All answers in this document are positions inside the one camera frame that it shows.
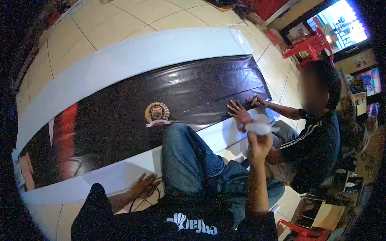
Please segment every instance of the white stripe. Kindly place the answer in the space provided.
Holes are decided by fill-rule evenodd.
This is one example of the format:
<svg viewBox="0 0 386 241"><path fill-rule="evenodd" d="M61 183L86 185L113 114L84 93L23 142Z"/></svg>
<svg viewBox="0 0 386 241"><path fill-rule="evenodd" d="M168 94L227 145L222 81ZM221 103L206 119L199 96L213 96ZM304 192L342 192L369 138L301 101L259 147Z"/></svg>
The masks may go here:
<svg viewBox="0 0 386 241"><path fill-rule="evenodd" d="M292 143L288 143L288 145L285 145L285 146L282 146L282 147L280 147L280 149L283 149L283 148L286 148L286 147L292 146L292 145L296 144L297 142L299 142L299 141L303 140L303 139L304 139L306 136L308 136L309 134L311 134L311 133L313 132L313 130L315 129L315 127L317 127L317 126L319 126L319 123L318 123L317 125L313 126L313 127L312 127L312 129L311 129L311 131L310 131L308 134L306 134L306 135L302 136L302 137L301 137L301 138L299 138L299 139L296 139L296 141L295 141L295 142L292 142Z"/></svg>
<svg viewBox="0 0 386 241"><path fill-rule="evenodd" d="M311 128L312 126L313 126L313 125L309 125L309 126L308 126L308 129L307 129L306 133L304 133L304 135L306 135L306 134L310 131L310 128ZM293 140L291 140L291 141L289 141L289 142L287 142L287 143L282 144L281 146L288 145L288 144L290 144L290 143L292 143L292 142L298 140L299 138L302 138L303 136L298 137L298 138L295 138L295 139L293 139Z"/></svg>

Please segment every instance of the poster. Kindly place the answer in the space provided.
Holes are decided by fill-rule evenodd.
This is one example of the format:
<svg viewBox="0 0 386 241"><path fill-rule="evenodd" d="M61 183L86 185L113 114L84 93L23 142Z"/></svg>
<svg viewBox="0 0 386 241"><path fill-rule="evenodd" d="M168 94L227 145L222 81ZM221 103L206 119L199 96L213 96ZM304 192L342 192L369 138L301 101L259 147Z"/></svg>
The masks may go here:
<svg viewBox="0 0 386 241"><path fill-rule="evenodd" d="M191 61L122 80L68 107L34 135L20 153L22 186L44 187L160 146L167 125L146 127L152 103L166 105L170 121L198 131L227 119L230 99L256 94L271 98L252 56ZM150 110L162 116L157 106Z"/></svg>

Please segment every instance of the wire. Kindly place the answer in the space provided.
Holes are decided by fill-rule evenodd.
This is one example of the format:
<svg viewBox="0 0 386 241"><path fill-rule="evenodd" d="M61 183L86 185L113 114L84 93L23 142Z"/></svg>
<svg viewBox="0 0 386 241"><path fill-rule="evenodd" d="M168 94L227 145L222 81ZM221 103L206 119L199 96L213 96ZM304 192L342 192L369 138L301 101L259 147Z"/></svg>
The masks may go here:
<svg viewBox="0 0 386 241"><path fill-rule="evenodd" d="M158 200L157 200L157 201L159 201L159 200L161 199L161 192L159 191L159 189L158 189L158 187L157 187L156 185L151 185L151 186L153 186L154 189L157 190L157 192L158 192ZM133 206L134 206L134 203L135 203L135 201L136 201L138 198L142 198L143 201L142 201L142 202L134 209L133 212L135 212L135 210L136 210L136 209L137 209L144 201L146 201L146 202L148 202L149 204L153 205L151 202L149 202L148 200L146 200L146 198L140 197L144 191L145 191L145 190L143 190L143 191L142 191L142 192L134 199L134 201L131 203L129 212L131 212L131 210L132 210L132 208L133 208Z"/></svg>

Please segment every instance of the red plastic chair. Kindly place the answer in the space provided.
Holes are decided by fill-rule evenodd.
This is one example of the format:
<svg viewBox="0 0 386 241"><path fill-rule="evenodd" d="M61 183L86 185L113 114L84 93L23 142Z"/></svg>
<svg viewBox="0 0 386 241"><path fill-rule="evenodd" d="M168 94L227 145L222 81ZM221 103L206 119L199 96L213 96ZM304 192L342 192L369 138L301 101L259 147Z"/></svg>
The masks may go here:
<svg viewBox="0 0 386 241"><path fill-rule="evenodd" d="M285 59L300 53L301 51L307 51L309 53L310 59L301 62L300 66L304 66L309 61L319 60L318 53L324 49L327 49L330 52L330 62L333 66L335 66L333 62L334 55L332 53L331 46L320 28L316 28L316 34L314 36L311 36L304 41L290 45L288 48L289 50L283 54L283 58Z"/></svg>
<svg viewBox="0 0 386 241"><path fill-rule="evenodd" d="M280 223L297 232L299 235L295 238L295 241L326 241L330 234L330 231L323 229L321 231L314 231L307 228L303 228L292 223L289 223L283 219L279 220Z"/></svg>

